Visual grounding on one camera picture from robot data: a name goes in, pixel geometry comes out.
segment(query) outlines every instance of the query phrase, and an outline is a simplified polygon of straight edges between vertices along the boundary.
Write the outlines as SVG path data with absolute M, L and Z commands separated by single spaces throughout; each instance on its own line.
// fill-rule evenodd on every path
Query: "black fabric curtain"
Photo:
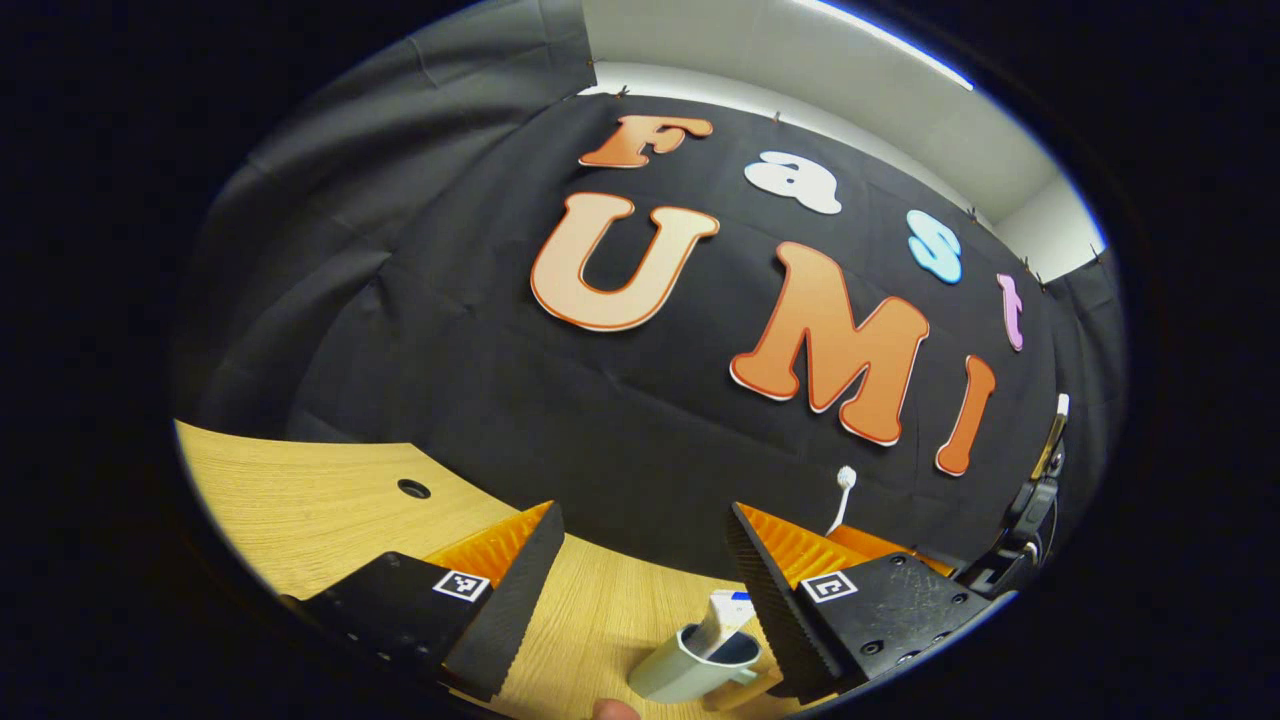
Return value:
M 317 94 L 248 156 L 211 211 L 179 323 L 177 416 L 252 437 L 413 442 L 517 507 L 559 500 L 570 533 L 732 578 L 728 503 L 826 532 L 842 465 L 859 473 L 846 523 L 975 560 L 1068 392 L 1066 533 L 1123 416 L 1116 286 L 1093 278 L 1111 263 L 1042 293 L 996 237 L 891 165 L 716 105 L 576 96 L 594 85 L 589 58 L 576 3 L 486 3 Z M 703 118 L 714 132 L 639 169 L 579 165 L 625 114 Z M 744 168 L 767 150 L 831 170 L 842 211 L 818 214 L 749 184 Z M 636 206 L 585 268 L 599 288 L 631 277 L 654 208 L 721 222 L 641 327 L 591 333 L 532 296 L 534 258 L 580 191 Z M 961 282 L 942 283 L 913 259 L 913 209 L 956 233 Z M 928 318 L 896 446 L 854 437 L 837 407 L 814 414 L 804 389 L 777 402 L 730 377 L 782 287 L 783 241 L 841 265 L 858 322 L 891 295 Z M 1023 300 L 1020 352 L 1006 338 L 997 273 L 1015 278 Z M 954 478 L 934 454 L 960 410 L 968 355 L 998 384 L 970 469 Z M 805 363 L 801 354 L 803 387 Z
M 317 92 L 256 147 L 183 281 L 175 415 L 283 437 L 338 311 L 401 228 L 531 117 L 595 85 L 579 0 L 489 0 Z
M 1055 382 L 1071 396 L 1056 530 L 1070 534 L 1097 491 L 1128 413 L 1130 355 L 1119 260 L 1105 249 L 1098 260 L 1044 290 L 1053 300 Z

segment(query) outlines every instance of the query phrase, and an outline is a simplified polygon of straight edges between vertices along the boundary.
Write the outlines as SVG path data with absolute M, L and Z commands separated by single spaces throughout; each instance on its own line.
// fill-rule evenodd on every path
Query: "blue letter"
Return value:
M 956 233 L 920 210 L 909 211 L 906 224 L 915 233 L 906 241 L 915 261 L 945 283 L 960 282 L 960 241 Z

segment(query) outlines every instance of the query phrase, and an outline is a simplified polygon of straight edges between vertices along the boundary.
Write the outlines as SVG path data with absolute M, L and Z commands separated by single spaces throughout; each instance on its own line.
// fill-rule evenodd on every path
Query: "letter m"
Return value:
M 773 316 L 755 350 L 733 357 L 730 374 L 745 388 L 778 401 L 800 391 L 795 363 L 809 348 L 809 407 L 824 413 L 854 380 L 863 384 L 840 406 L 840 424 L 859 437 L 891 446 L 902 434 L 899 415 L 915 366 L 929 337 L 929 322 L 910 302 L 887 297 L 859 325 L 840 265 L 822 252 L 783 242 L 786 266 Z

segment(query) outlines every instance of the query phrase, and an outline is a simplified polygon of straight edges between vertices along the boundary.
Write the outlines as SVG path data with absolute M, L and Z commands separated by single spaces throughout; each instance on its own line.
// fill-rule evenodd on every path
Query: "ceiling light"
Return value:
M 952 70 L 951 68 L 943 65 L 937 59 L 932 58 L 931 55 L 928 55 L 923 50 L 915 47 L 910 42 L 906 42 L 905 40 L 902 40 L 900 37 L 895 37 L 895 36 L 890 35 L 888 32 L 884 32 L 883 29 L 873 26 L 872 23 L 869 23 L 869 22 L 867 22 L 867 20 L 864 20 L 864 19 L 861 19 L 859 17 L 851 15 L 851 14 L 846 13 L 845 10 L 841 10 L 840 8 L 835 8 L 832 5 L 822 3 L 820 0 L 791 0 L 791 1 L 795 3 L 795 4 L 797 4 L 797 5 L 804 5 L 805 8 L 809 8 L 809 9 L 817 10 L 819 13 L 823 13 L 826 15 L 831 15 L 832 18 L 836 18 L 838 20 L 844 20 L 844 22 L 846 22 L 846 23 L 849 23 L 851 26 L 855 26 L 859 29 L 861 29 L 863 32 L 865 32 L 868 35 L 872 35 L 872 36 L 882 40 L 882 41 L 892 45 L 893 47 L 897 47 L 902 53 L 906 53 L 908 55 L 910 55 L 910 56 L 915 58 L 916 60 L 924 63 L 925 65 L 929 65 L 934 70 L 937 70 L 937 72 L 942 73 L 943 76 L 946 76 L 947 78 L 950 78 L 951 82 L 955 82 L 960 87 L 963 87 L 965 90 L 969 90 L 969 91 L 973 90 L 973 83 L 969 82 L 969 81 L 966 81 L 965 78 L 960 77 L 960 73 L 957 73 L 957 72 Z

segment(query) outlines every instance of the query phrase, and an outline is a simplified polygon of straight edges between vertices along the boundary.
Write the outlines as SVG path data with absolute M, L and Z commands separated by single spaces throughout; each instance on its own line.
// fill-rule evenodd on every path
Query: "white cable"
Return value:
M 849 506 L 849 491 L 854 489 L 854 486 L 858 483 L 858 471 L 845 465 L 836 473 L 836 483 L 844 488 L 844 492 L 840 495 L 840 510 L 836 511 L 836 520 L 831 524 L 831 529 L 827 530 L 828 536 L 836 532 L 836 528 L 845 520 L 845 507 Z

